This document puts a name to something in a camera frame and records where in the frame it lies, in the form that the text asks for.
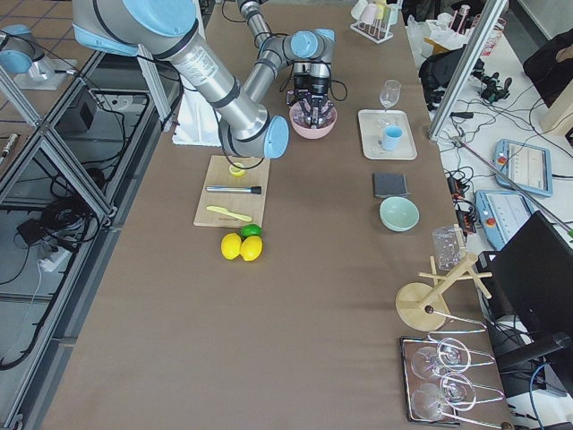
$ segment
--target blue cable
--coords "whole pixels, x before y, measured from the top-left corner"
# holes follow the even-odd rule
[[[541,422],[541,419],[539,418],[539,414],[537,413],[537,408],[535,407],[535,402],[534,402],[534,380],[535,377],[537,376],[537,374],[539,374],[539,372],[541,372],[541,369],[543,369],[544,367],[546,367],[548,365],[548,363],[543,363],[542,365],[539,365],[534,373],[531,375],[531,379],[529,380],[529,400],[531,401],[531,407],[534,410],[534,417],[537,420],[537,422],[539,423],[539,428],[541,430],[545,430],[545,427],[543,427],[543,423]]]

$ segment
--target person's hand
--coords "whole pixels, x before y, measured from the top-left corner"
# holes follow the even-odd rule
[[[557,60],[558,63],[562,63],[563,61],[569,60],[571,58],[573,58],[573,44],[563,48],[555,56],[555,59]]]

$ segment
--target blue cup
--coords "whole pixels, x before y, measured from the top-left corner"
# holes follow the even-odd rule
[[[402,129],[397,125],[389,125],[384,128],[384,134],[382,135],[382,149],[385,151],[395,150],[400,139],[402,139]]]

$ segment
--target black sleeve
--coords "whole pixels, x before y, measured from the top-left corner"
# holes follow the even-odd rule
[[[573,29],[561,33],[540,47],[523,64],[523,70],[533,83],[545,79],[555,67],[555,56],[563,48],[573,43]]]

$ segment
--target blue joint cap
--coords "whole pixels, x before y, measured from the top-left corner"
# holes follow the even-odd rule
[[[310,58],[316,53],[319,40],[316,35],[308,30],[298,31],[290,40],[290,48],[296,56]]]
[[[285,153],[288,146],[288,123],[282,116],[273,116],[270,120],[269,129],[265,133],[263,143],[265,158],[277,159]]]
[[[332,40],[333,42],[335,41],[336,38],[336,34],[334,32],[334,30],[331,29],[316,29],[315,30],[316,33],[320,34],[321,36],[324,36],[327,39]]]
[[[118,56],[137,56],[137,47],[131,47],[112,39],[102,38],[98,34],[87,31],[75,24],[73,25],[73,32],[75,33],[75,39],[78,43],[89,49],[107,52],[108,54],[116,54]]]
[[[2,29],[2,31],[8,34],[12,34],[14,36],[21,36],[22,34],[31,34],[31,31],[28,28],[28,26],[24,24],[7,25]]]
[[[166,38],[187,34],[197,19],[191,0],[124,0],[124,6],[139,24]]]
[[[0,51],[0,65],[8,73],[26,73],[32,66],[32,60],[20,51],[6,49]]]

